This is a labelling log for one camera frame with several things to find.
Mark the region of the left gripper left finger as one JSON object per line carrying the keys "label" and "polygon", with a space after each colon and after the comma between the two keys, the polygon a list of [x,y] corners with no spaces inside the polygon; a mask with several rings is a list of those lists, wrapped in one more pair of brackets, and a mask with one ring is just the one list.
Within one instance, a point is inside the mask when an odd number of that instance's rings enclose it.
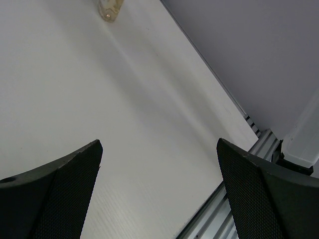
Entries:
{"label": "left gripper left finger", "polygon": [[97,139],[52,162],[0,181],[2,239],[78,239],[100,168]]}

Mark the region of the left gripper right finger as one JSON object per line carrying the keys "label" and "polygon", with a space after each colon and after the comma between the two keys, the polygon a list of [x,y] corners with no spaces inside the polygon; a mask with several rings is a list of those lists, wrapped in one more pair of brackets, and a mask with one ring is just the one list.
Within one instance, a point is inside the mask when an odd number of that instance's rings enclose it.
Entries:
{"label": "left gripper right finger", "polygon": [[317,239],[319,180],[220,138],[217,156],[238,237]]}

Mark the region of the amber liquid clear bottle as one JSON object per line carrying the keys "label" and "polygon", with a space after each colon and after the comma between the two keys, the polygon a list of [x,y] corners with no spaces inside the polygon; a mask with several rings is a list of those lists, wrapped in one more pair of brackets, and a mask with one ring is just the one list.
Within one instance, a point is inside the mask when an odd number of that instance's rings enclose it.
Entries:
{"label": "amber liquid clear bottle", "polygon": [[98,10],[101,18],[109,23],[113,23],[123,5],[124,0],[99,0]]}

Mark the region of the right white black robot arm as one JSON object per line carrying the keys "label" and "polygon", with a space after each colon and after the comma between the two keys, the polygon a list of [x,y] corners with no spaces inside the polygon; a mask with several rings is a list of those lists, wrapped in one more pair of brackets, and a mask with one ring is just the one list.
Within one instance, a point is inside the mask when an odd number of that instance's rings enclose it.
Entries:
{"label": "right white black robot arm", "polygon": [[271,162],[311,176],[319,160],[319,97],[307,104],[293,128],[280,140]]}

